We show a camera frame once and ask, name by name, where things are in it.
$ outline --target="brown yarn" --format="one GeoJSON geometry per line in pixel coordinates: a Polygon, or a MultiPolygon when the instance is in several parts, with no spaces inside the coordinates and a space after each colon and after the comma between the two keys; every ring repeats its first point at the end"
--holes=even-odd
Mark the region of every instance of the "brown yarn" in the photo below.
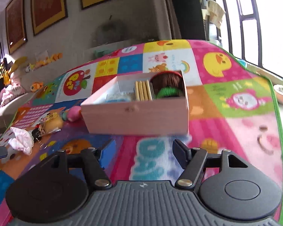
{"type": "Polygon", "coordinates": [[[164,87],[175,87],[184,92],[182,77],[174,73],[159,74],[154,76],[151,82],[155,95],[164,87]]]}

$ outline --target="metal screw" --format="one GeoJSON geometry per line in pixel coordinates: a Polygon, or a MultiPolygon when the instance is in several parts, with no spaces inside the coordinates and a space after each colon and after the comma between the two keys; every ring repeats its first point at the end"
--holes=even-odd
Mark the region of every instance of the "metal screw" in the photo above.
{"type": "Polygon", "coordinates": [[[177,181],[178,185],[183,187],[189,187],[193,184],[193,182],[190,179],[180,179],[177,181]]]}
{"type": "Polygon", "coordinates": [[[106,187],[110,184],[110,182],[106,179],[98,179],[95,181],[95,185],[99,187],[106,187]]]}

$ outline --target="red rim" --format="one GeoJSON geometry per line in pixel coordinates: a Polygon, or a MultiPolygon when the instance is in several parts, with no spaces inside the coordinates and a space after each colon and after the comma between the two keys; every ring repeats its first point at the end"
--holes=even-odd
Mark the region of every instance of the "red rim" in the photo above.
{"type": "Polygon", "coordinates": [[[154,76],[151,78],[150,81],[152,81],[154,77],[159,76],[159,75],[162,75],[162,74],[165,74],[165,73],[176,74],[176,75],[178,75],[178,76],[180,76],[180,77],[182,78],[182,75],[181,75],[179,72],[177,72],[177,71],[172,71],[172,70],[166,70],[166,71],[162,71],[162,72],[159,72],[159,73],[157,73],[156,75],[154,75],[154,76]]]}

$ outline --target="duck beak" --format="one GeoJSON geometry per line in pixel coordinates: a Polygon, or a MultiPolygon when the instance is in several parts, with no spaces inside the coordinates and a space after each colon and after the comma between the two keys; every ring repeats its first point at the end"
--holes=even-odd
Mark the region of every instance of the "duck beak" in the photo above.
{"type": "Polygon", "coordinates": [[[222,58],[218,54],[216,54],[216,60],[219,64],[221,64],[222,58]]]}

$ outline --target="green square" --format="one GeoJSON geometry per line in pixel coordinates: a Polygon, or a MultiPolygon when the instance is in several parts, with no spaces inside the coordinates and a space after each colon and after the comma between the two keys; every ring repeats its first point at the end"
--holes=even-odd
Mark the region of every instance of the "green square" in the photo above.
{"type": "Polygon", "coordinates": [[[226,118],[261,115],[275,109],[271,93],[253,79],[206,84],[204,88],[226,118]]]}

